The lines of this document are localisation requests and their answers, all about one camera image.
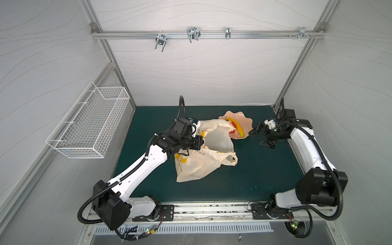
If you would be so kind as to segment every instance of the black mounting plate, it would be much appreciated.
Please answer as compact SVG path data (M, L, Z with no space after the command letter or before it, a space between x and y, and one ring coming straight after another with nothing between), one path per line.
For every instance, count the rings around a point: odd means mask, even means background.
M250 204L251 210L252 210L252 218L254 220L270 220L271 217L267 215L267 212L265 210L265 203L251 203ZM291 218L294 218L293 213L291 210L286 209L285 214L282 216L279 216L278 219L288 219L288 215L290 215Z
M161 213L163 214L163 221L173 221L174 217L174 205L161 205ZM149 220L146 216L137 216L132 218L133 222L140 222L140 221L160 221L162 219L161 214L155 220Z

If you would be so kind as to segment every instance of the yellow banana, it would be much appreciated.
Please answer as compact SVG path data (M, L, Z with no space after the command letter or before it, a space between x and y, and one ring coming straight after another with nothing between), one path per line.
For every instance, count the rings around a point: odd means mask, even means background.
M233 118L228 118L228 117L226 117L226 118L227 118L227 120L234 122L234 124L236 125L236 129L238 130L238 133L240 134L241 137L244 137L244 131L242 130L240 124L236 120L234 120Z

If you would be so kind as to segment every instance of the wire basket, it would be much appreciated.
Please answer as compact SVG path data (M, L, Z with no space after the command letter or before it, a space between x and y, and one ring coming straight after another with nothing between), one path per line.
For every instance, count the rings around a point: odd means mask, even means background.
M46 143L68 158L104 158L129 101L124 87L86 90Z

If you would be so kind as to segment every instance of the dark green mat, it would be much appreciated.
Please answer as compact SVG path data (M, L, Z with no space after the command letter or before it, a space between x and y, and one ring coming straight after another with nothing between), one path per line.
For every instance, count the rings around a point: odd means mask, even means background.
M274 117L270 106L188 106L189 117L217 119L226 111L242 111L253 119L253 126ZM148 140L169 127L177 107L137 107L114 175L120 174L144 154ZM287 142L274 150L260 145L264 136L233 140L237 153L236 166L224 166L208 176L177 183L174 158L156 168L132 193L133 197L152 194L160 201L243 201L267 200L272 192L288 191L303 176Z

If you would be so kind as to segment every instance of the plastic bag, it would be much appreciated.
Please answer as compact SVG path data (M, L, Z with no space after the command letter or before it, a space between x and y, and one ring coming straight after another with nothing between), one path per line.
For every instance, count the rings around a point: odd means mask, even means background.
M201 121L196 134L202 135L204 144L199 151L190 150L189 156L175 154L177 182L199 180L222 164L235 166L238 158L234 152L229 132L235 128L223 119Z

